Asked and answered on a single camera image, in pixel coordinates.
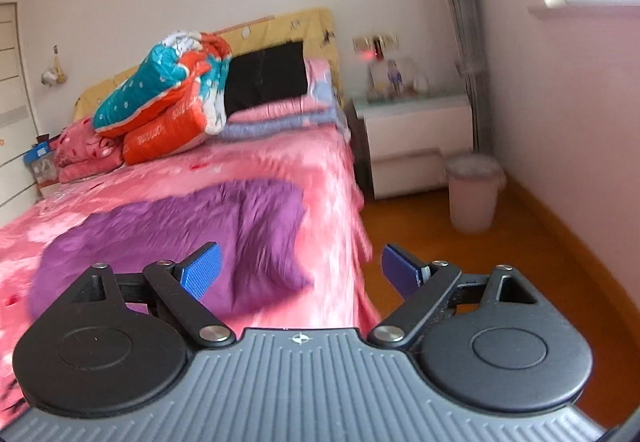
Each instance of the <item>gray curtain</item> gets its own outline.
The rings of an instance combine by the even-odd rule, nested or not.
[[[465,81],[474,114],[475,148],[490,153],[491,113],[478,5],[476,0],[449,0],[449,3],[460,49],[458,70]]]

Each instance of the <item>yellow headboard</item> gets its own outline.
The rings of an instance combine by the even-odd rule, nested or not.
[[[338,93],[342,92],[334,19],[329,9],[316,8],[279,17],[268,16],[216,33],[225,38],[235,56],[286,41],[304,41],[303,55],[308,59],[327,59],[334,86]],[[74,120],[93,115],[100,103],[137,69],[130,68],[84,91],[76,101]]]

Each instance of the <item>nightstand drawer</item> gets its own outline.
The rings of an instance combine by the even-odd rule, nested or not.
[[[371,176],[376,199],[447,185],[444,160],[437,153],[372,162]]]
[[[443,156],[473,149],[468,104],[365,119],[371,161],[430,150]]]

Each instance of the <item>black cloth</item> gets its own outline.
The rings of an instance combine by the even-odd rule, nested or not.
[[[225,111],[238,111],[308,92],[302,41],[234,57],[225,86]]]

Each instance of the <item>nightstand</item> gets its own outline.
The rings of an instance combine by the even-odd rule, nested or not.
[[[473,121],[466,94],[385,102],[354,98],[364,121],[376,199],[447,185],[447,157],[473,151]]]

